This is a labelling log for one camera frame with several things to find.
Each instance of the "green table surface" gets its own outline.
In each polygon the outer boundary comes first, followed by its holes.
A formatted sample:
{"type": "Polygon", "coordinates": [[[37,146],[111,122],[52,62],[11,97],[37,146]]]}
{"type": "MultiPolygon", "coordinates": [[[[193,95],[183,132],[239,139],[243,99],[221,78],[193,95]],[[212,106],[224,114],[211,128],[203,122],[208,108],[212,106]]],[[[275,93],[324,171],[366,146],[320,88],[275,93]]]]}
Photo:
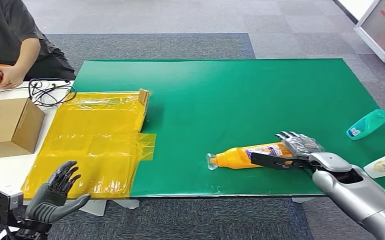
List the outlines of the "green table surface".
{"type": "Polygon", "coordinates": [[[142,132],[157,134],[154,158],[139,164],[132,197],[321,194],[301,170],[207,168],[207,153],[278,142],[279,131],[360,167],[385,156],[385,124],[346,136],[379,106],[342,59],[89,60],[74,87],[151,91],[142,132]]]}

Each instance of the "silver robotic arm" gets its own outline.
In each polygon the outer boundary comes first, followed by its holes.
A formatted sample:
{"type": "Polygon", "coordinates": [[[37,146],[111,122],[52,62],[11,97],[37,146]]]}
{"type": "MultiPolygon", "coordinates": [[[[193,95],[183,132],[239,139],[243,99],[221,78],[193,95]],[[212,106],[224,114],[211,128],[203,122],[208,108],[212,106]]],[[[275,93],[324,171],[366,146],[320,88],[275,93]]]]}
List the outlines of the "silver robotic arm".
{"type": "Polygon", "coordinates": [[[286,131],[276,136],[294,157],[281,158],[253,152],[253,164],[279,170],[310,169],[314,184],[344,213],[378,240],[385,240],[384,188],[360,167],[351,165],[337,154],[325,152],[311,137],[286,131]]]}
{"type": "Polygon", "coordinates": [[[356,223],[385,240],[385,189],[334,153],[311,153],[308,160],[321,166],[312,175],[314,184],[356,223]]]}

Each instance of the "table leg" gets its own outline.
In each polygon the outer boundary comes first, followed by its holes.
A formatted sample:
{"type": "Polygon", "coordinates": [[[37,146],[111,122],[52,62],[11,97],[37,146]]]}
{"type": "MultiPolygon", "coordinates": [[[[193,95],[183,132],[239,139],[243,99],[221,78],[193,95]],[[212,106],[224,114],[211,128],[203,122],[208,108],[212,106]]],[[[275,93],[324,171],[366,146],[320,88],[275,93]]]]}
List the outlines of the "table leg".
{"type": "Polygon", "coordinates": [[[121,199],[113,200],[113,202],[119,204],[120,206],[128,209],[136,209],[140,206],[140,201],[136,199],[121,199]]]}
{"type": "Polygon", "coordinates": [[[304,202],[314,199],[314,197],[292,197],[291,199],[295,203],[302,204],[304,202]]]}
{"type": "Polygon", "coordinates": [[[81,211],[89,213],[95,216],[102,217],[104,216],[104,210],[106,209],[107,200],[89,200],[85,206],[83,206],[81,211]]]}

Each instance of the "black cable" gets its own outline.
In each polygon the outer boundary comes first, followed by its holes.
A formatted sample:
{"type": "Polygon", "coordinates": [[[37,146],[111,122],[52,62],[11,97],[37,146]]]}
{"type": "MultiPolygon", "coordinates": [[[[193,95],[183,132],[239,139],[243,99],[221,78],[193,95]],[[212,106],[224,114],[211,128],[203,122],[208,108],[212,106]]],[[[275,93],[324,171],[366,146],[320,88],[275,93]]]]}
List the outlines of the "black cable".
{"type": "Polygon", "coordinates": [[[13,235],[13,233],[10,231],[9,226],[5,226],[5,232],[7,233],[7,236],[10,237],[11,240],[16,240],[16,237],[13,235]]]}
{"type": "Polygon", "coordinates": [[[29,99],[33,100],[33,98],[35,98],[34,103],[36,105],[42,106],[42,107],[55,107],[59,104],[69,102],[70,100],[74,99],[76,97],[76,94],[77,94],[76,89],[70,85],[69,80],[61,79],[61,78],[49,78],[49,77],[31,79],[29,81],[29,84],[28,84],[28,91],[29,91],[29,99]],[[51,88],[40,89],[40,87],[37,86],[38,81],[40,81],[39,83],[41,83],[41,81],[65,81],[66,84],[63,84],[60,86],[56,86],[55,84],[51,84],[52,85],[51,88]],[[64,95],[64,97],[61,100],[57,100],[54,96],[52,96],[50,94],[54,90],[62,90],[62,89],[67,90],[67,93],[64,95]],[[53,102],[53,103],[43,102],[42,98],[44,96],[51,97],[55,102],[53,102]]]}
{"type": "Polygon", "coordinates": [[[27,89],[29,92],[29,99],[35,105],[41,106],[41,107],[46,107],[46,108],[56,107],[60,104],[69,102],[72,99],[74,99],[78,93],[76,91],[76,89],[73,86],[71,86],[69,80],[62,79],[62,78],[50,78],[50,77],[33,78],[29,81],[27,86],[2,90],[2,91],[0,91],[0,93],[13,91],[13,90],[17,90],[17,89],[27,89]],[[57,86],[55,83],[50,83],[53,81],[64,81],[66,84],[57,86]],[[47,87],[45,89],[41,89],[44,86],[43,82],[48,82],[50,84],[50,87],[47,87]],[[56,91],[56,90],[66,90],[67,93],[61,99],[57,99],[51,94],[53,91],[56,91]],[[45,97],[45,96],[50,97],[54,102],[52,102],[52,103],[44,102],[43,97],[45,97]]]}

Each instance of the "yellow plastic bag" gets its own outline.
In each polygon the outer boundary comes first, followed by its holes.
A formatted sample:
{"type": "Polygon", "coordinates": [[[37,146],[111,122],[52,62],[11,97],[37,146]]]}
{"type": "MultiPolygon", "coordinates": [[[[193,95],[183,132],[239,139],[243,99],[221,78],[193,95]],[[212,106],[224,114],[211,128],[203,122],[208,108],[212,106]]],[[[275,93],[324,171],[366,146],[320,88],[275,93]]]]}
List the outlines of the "yellow plastic bag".
{"type": "Polygon", "coordinates": [[[22,191],[31,199],[58,166],[78,162],[69,199],[129,197],[139,161],[152,160],[155,134],[140,133],[149,92],[81,92],[62,104],[22,191]]]}

